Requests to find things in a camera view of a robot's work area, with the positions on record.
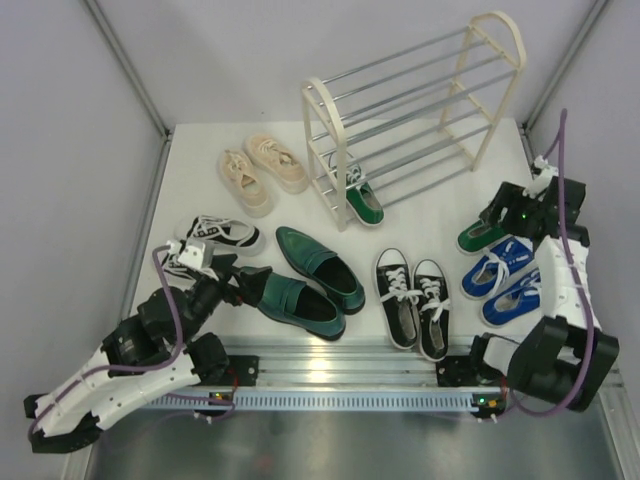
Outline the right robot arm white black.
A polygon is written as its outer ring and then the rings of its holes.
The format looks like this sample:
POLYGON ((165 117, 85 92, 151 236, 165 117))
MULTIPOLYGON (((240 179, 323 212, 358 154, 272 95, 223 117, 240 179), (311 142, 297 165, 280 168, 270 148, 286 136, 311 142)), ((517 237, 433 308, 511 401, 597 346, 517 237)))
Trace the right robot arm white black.
POLYGON ((474 338, 467 372, 476 384, 503 376, 513 391, 582 412, 608 375, 620 346, 603 333, 590 303, 590 237, 577 222, 585 196, 583 183, 556 176, 536 193, 504 182, 480 213, 489 225, 532 242, 541 318, 521 341, 492 333, 474 338))

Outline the green loafer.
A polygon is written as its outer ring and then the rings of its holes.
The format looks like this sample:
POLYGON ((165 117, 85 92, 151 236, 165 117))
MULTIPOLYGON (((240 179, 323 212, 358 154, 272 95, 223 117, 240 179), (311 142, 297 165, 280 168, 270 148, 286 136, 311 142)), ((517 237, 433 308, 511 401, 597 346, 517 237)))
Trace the green loafer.
POLYGON ((355 315, 363 309, 364 287, 337 252, 291 227, 278 227, 275 238, 287 263, 317 283, 345 314, 355 315))
POLYGON ((336 341, 346 329, 342 310, 307 283, 271 273, 258 310, 268 318, 301 328, 321 339, 336 341))

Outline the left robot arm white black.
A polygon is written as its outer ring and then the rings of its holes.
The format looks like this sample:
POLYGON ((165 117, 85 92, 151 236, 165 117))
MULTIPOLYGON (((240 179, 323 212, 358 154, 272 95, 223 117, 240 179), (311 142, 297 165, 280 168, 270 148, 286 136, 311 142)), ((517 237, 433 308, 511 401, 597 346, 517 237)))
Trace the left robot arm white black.
POLYGON ((217 307, 255 307, 270 267, 237 267, 215 257, 211 274, 187 289, 163 280, 134 315, 107 335, 90 359, 62 385, 23 401, 35 454, 67 454, 96 442, 135 410, 191 386, 220 384, 230 360, 213 333, 201 333, 217 307))

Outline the green canvas sneaker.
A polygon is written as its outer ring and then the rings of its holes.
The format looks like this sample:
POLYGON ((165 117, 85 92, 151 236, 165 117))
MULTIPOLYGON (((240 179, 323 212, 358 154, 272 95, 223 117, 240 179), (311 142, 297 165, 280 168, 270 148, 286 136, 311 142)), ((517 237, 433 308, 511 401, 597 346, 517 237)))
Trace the green canvas sneaker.
POLYGON ((485 248, 493 248, 507 237, 508 233, 500 226, 478 219, 458 235, 456 246, 462 254, 474 255, 485 248))
POLYGON ((346 200, 356 218, 364 226, 379 226, 384 220, 384 210, 359 164, 352 163, 347 167, 346 186, 346 200))

